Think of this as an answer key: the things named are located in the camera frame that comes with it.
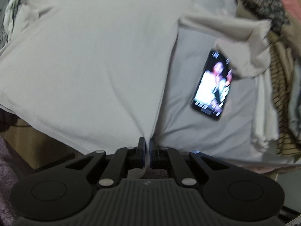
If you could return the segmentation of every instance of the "bed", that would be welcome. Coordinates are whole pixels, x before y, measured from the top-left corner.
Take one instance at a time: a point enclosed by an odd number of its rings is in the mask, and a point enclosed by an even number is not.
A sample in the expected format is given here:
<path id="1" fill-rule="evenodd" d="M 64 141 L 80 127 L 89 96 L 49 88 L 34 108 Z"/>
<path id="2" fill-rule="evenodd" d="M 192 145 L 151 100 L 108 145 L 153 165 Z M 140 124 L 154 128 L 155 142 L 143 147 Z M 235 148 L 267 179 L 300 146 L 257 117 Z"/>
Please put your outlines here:
<path id="1" fill-rule="evenodd" d="M 234 16 L 235 14 L 234 0 L 193 1 L 202 4 L 216 15 Z M 208 52 L 216 39 L 216 36 L 202 31 L 185 27 L 179 29 L 154 133 L 159 146 L 174 147 L 181 152 L 200 150 L 217 158 L 246 165 L 286 166 L 293 164 L 293 158 L 275 155 L 273 145 L 268 152 L 261 153 L 251 144 L 252 118 L 256 99 L 254 79 L 245 78 L 233 82 L 223 116 L 218 122 L 190 109 L 189 102 L 202 73 Z M 34 121 L 23 119 L 37 128 Z M 53 133 L 47 130 L 41 131 L 54 137 Z M 72 142 L 68 145 L 82 153 L 93 151 L 93 149 L 79 149 L 79 146 L 73 145 Z M 112 149 L 123 146 L 123 144 L 114 144 Z M 95 143 L 94 150 L 102 148 Z"/>

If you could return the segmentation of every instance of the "phone screen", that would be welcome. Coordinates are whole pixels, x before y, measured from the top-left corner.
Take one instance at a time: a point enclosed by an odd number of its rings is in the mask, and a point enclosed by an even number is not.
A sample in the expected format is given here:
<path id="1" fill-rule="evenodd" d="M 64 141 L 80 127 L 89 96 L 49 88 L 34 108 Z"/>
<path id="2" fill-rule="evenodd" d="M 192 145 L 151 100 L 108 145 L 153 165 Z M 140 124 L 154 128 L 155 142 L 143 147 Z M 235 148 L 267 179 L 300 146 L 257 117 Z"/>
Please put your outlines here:
<path id="1" fill-rule="evenodd" d="M 217 120 L 223 112 L 232 81 L 229 62 L 220 52 L 211 50 L 192 99 L 193 109 Z"/>

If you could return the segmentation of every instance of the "ridged gray surface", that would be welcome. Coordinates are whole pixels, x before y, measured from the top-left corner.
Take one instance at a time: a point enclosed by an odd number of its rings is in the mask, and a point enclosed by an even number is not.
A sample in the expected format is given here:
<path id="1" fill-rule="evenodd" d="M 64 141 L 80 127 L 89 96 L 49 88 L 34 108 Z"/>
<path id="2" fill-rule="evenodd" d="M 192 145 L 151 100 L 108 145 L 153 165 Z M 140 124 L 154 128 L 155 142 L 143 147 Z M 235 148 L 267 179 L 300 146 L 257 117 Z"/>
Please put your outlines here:
<path id="1" fill-rule="evenodd" d="M 14 226 L 281 226 L 276 217 L 238 222 L 220 216 L 195 189 L 179 187 L 173 179 L 123 179 L 119 186 L 101 189 L 87 208 L 56 222 L 18 219 Z"/>

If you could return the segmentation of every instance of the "silver rivet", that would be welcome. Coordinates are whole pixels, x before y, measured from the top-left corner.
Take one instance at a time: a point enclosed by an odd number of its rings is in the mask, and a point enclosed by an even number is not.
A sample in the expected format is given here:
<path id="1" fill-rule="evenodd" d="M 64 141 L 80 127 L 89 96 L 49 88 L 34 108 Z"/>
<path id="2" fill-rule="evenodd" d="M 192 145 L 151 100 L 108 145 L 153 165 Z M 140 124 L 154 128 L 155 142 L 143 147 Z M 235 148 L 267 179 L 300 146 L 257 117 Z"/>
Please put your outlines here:
<path id="1" fill-rule="evenodd" d="M 194 178 L 190 178 L 190 177 L 184 178 L 182 180 L 182 184 L 185 186 L 193 186 L 196 183 L 197 183 L 197 181 Z"/>
<path id="2" fill-rule="evenodd" d="M 103 179 L 100 179 L 98 181 L 98 183 L 101 185 L 101 186 L 111 186 L 114 184 L 114 180 L 110 179 L 110 178 L 103 178 Z"/>

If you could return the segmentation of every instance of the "black plastic device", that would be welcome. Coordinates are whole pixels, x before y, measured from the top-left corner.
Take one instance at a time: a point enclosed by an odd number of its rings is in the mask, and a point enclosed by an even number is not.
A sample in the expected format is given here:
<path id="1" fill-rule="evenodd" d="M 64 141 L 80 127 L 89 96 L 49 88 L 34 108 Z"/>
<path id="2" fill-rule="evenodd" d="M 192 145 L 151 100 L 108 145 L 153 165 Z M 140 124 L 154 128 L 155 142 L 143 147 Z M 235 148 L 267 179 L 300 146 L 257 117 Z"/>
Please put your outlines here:
<path id="1" fill-rule="evenodd" d="M 150 166 L 168 179 L 127 179 L 146 143 L 99 150 L 15 185 L 14 226 L 280 226 L 284 193 L 272 179 L 199 151 L 181 155 L 150 140 Z"/>

